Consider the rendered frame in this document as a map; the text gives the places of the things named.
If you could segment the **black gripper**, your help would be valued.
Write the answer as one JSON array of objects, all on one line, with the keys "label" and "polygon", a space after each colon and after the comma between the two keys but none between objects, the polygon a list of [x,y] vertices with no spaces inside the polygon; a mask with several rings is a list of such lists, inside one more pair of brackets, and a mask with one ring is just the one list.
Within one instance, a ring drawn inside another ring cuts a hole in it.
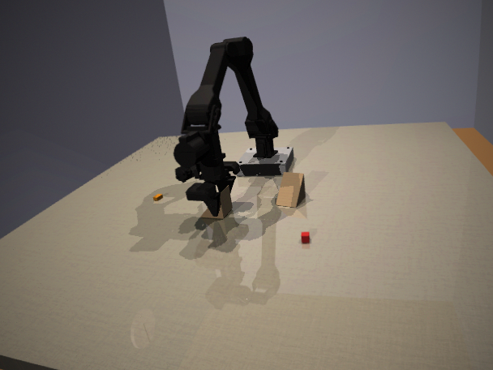
[{"label": "black gripper", "polygon": [[[229,171],[233,171],[233,174],[240,172],[236,161],[223,161],[224,158],[225,153],[220,151],[197,162],[201,169],[199,180],[205,182],[194,183],[186,190],[187,200],[203,201],[214,217],[218,214],[221,192],[229,185],[231,193],[236,179],[236,176],[231,176]],[[219,192],[216,192],[216,185]]]}]

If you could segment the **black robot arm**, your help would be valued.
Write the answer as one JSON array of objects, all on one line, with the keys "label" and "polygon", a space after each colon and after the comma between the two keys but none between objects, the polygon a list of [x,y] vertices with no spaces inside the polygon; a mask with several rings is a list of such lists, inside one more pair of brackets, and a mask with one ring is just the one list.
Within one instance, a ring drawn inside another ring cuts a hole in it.
[{"label": "black robot arm", "polygon": [[246,106],[246,130],[256,143],[257,153],[253,157],[271,158],[278,153],[273,146],[273,139],[278,137],[278,126],[262,105],[251,69],[253,55],[253,45],[247,37],[224,39],[211,45],[201,85],[186,105],[182,124],[182,134],[185,135],[179,136],[174,149],[174,157],[180,165],[175,169],[178,181],[184,183],[193,177],[200,179],[201,169],[196,163],[221,151],[219,94],[227,66],[234,71]]}]

